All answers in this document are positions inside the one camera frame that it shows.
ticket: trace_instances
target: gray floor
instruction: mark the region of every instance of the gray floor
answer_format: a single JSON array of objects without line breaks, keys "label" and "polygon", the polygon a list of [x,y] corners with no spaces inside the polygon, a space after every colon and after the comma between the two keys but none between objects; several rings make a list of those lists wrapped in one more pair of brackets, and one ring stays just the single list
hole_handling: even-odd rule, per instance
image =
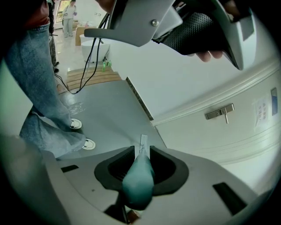
[{"label": "gray floor", "polygon": [[85,86],[76,95],[61,94],[61,101],[73,118],[82,121],[79,132],[95,141],[96,148],[71,152],[60,159],[86,157],[132,145],[137,151],[141,134],[148,135],[148,145],[165,148],[126,81]]}]

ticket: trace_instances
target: black rectangular opening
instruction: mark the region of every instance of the black rectangular opening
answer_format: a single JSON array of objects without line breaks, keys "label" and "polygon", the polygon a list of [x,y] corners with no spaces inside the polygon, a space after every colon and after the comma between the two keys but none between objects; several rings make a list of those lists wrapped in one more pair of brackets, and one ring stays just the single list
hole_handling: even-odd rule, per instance
[{"label": "black rectangular opening", "polygon": [[63,173],[66,173],[66,172],[69,172],[69,171],[72,171],[72,170],[75,170],[75,169],[78,169],[79,167],[76,166],[76,165],[71,165],[71,166],[68,166],[68,167],[62,167],[61,170]]},{"label": "black rectangular opening", "polygon": [[232,215],[237,214],[247,206],[226,183],[216,184],[213,187]]}]

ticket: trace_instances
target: teal plastic object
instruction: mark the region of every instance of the teal plastic object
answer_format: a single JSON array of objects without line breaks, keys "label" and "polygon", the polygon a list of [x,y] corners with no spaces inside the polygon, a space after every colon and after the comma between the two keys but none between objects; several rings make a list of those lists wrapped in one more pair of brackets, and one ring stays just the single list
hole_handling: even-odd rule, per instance
[{"label": "teal plastic object", "polygon": [[154,171],[146,149],[142,149],[122,182],[126,205],[144,210],[150,203],[154,187]]}]

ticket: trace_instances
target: sticker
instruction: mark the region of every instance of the sticker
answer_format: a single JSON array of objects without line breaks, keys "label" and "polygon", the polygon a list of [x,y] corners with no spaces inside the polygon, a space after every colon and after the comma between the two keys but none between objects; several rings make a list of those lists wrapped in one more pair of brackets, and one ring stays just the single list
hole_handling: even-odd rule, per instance
[{"label": "sticker", "polygon": [[277,89],[276,88],[271,90],[271,102],[272,102],[272,115],[274,116],[278,112]]},{"label": "sticker", "polygon": [[256,107],[256,127],[262,127],[268,122],[268,100],[262,98],[255,103]]}]

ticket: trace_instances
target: jeans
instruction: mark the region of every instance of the jeans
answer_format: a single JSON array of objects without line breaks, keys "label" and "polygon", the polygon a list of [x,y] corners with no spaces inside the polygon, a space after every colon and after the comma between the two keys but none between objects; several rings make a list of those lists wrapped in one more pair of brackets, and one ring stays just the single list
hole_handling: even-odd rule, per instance
[{"label": "jeans", "polygon": [[68,37],[68,35],[70,37],[73,36],[72,27],[73,27],[73,19],[64,19],[63,20],[63,34],[65,37]]},{"label": "jeans", "polygon": [[32,110],[52,120],[59,129],[43,122],[37,115],[27,116],[20,136],[33,142],[40,150],[51,151],[55,157],[85,144],[83,134],[71,132],[71,117],[56,90],[49,47],[49,25],[26,31],[5,56],[6,64],[27,97]]}]

